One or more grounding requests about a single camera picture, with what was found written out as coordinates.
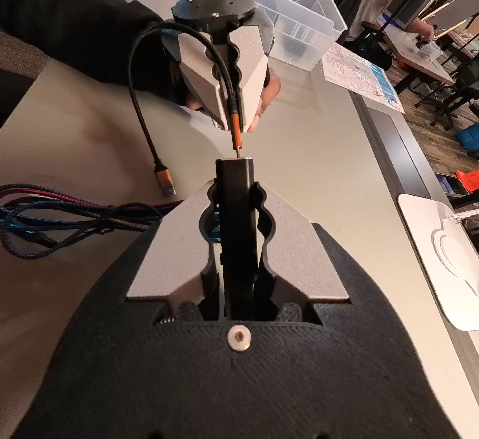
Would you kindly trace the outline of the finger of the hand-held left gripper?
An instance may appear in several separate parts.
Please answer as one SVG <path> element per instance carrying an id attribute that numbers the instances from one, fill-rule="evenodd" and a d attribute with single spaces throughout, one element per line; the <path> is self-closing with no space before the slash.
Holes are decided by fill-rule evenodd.
<path id="1" fill-rule="evenodd" d="M 268 58 L 264 53 L 258 26 L 241 26 L 228 35 L 237 52 L 233 68 L 239 75 L 237 98 L 240 130 L 248 131 L 253 122 L 266 79 Z"/>
<path id="2" fill-rule="evenodd" d="M 178 45 L 180 71 L 186 85 L 216 127 L 229 130 L 226 86 L 206 47 L 186 33 L 178 35 Z"/>

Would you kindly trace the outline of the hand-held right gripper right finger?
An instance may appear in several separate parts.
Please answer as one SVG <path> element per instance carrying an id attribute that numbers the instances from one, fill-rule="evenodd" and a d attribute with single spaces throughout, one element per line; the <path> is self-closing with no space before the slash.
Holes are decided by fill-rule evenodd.
<path id="1" fill-rule="evenodd" d="M 263 182 L 255 184 L 263 237 L 255 282 L 255 318 L 274 321 L 287 304 L 300 316 L 315 304 L 345 304 L 349 295 L 311 221 Z"/>

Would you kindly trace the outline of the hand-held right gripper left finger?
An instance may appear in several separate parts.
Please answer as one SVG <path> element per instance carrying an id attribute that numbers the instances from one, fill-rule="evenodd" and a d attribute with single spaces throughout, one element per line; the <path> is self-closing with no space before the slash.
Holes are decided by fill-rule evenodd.
<path id="1" fill-rule="evenodd" d="M 166 302 L 172 313 L 188 302 L 205 320 L 219 319 L 219 278 L 211 239 L 215 193 L 212 179 L 164 216 L 129 287 L 129 301 Z"/>

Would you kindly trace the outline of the clear plastic bin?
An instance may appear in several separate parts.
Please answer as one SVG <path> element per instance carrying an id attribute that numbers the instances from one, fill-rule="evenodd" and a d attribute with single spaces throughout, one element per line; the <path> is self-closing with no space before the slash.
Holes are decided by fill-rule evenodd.
<path id="1" fill-rule="evenodd" d="M 333 0 L 255 0 L 274 25 L 270 56 L 312 71 L 346 31 Z"/>

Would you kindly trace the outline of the black usb hub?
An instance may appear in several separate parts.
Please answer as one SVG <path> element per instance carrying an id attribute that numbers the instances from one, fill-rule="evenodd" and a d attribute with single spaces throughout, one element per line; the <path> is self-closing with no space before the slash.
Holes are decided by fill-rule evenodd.
<path id="1" fill-rule="evenodd" d="M 252 321 L 258 275 L 253 159 L 217 160 L 215 185 L 226 316 L 229 320 Z"/>

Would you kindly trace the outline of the person's left forearm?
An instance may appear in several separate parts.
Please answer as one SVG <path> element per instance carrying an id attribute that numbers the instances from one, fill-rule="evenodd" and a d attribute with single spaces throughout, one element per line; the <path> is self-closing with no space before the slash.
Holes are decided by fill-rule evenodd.
<path id="1" fill-rule="evenodd" d="M 127 62 L 137 36 L 163 19 L 138 1 L 0 0 L 1 31 L 102 83 L 128 85 Z M 133 63 L 135 89 L 193 109 L 193 99 L 159 35 L 141 41 Z M 1 69 L 1 120 L 32 80 Z"/>

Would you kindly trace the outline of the person's left hand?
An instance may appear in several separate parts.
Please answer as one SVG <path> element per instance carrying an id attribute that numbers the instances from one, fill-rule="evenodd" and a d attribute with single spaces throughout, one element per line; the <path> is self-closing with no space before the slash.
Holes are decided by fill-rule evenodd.
<path id="1" fill-rule="evenodd" d="M 256 110 L 256 114 L 248 128 L 248 133 L 253 133 L 257 129 L 260 119 L 265 113 L 265 110 L 275 100 L 280 90 L 281 90 L 280 79 L 276 75 L 276 73 L 270 68 L 269 83 L 267 83 L 266 87 L 264 87 L 261 92 L 260 101 Z M 193 94 L 190 91 L 188 91 L 186 96 L 186 107 L 192 111 L 199 111 L 202 114 L 208 116 L 208 113 L 204 111 L 204 108 L 202 107 L 201 103 L 193 96 Z"/>

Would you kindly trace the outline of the blue white paper sheet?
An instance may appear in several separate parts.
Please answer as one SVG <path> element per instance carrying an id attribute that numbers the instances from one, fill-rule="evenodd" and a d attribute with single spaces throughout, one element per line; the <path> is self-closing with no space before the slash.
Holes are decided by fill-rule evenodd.
<path id="1" fill-rule="evenodd" d="M 385 71 L 333 43 L 320 60 L 325 80 L 403 114 L 404 107 Z"/>

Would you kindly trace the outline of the white document stand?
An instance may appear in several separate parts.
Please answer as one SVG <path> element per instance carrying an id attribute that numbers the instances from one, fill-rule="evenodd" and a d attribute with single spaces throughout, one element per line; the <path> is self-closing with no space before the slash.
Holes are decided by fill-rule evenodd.
<path id="1" fill-rule="evenodd" d="M 398 196 L 416 250 L 441 311 L 460 331 L 479 329 L 479 257 L 463 225 L 478 209 L 455 213 L 444 203 Z"/>

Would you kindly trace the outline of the work table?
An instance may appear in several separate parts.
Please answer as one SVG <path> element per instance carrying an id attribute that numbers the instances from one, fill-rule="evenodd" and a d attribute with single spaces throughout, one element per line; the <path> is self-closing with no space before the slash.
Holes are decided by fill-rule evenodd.
<path id="1" fill-rule="evenodd" d="M 409 65 L 416 72 L 427 75 L 444 85 L 452 86 L 455 83 L 455 80 L 452 79 L 437 59 L 429 61 L 421 58 L 416 51 L 417 48 L 407 43 L 409 34 L 389 24 L 384 29 L 383 35 L 387 46 L 399 61 Z"/>

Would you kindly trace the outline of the orange traffic cone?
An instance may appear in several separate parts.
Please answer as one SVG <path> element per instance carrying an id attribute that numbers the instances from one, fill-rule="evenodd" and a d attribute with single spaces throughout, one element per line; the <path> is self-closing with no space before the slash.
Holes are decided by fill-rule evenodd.
<path id="1" fill-rule="evenodd" d="M 479 189 L 479 171 L 464 173 L 460 170 L 455 171 L 455 175 L 463 185 L 464 189 L 469 193 L 473 193 Z"/>

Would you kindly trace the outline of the blue bag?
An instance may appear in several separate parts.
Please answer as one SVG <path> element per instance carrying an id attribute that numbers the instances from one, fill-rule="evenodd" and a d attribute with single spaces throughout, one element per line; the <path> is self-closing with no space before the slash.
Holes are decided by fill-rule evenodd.
<path id="1" fill-rule="evenodd" d="M 479 124 L 473 124 L 455 134 L 460 146 L 468 152 L 479 151 Z"/>

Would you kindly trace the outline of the black office chair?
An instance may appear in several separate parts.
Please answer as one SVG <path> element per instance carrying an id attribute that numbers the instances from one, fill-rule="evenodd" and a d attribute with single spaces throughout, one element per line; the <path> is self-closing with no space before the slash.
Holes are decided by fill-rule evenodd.
<path id="1" fill-rule="evenodd" d="M 415 104 L 434 107 L 434 118 L 430 126 L 438 123 L 445 131 L 453 128 L 453 119 L 457 117 L 456 110 L 466 103 L 479 98 L 479 57 L 476 55 L 470 62 L 461 65 L 455 71 L 454 83 L 451 86 L 440 84 L 427 95 L 420 95 L 420 100 Z"/>

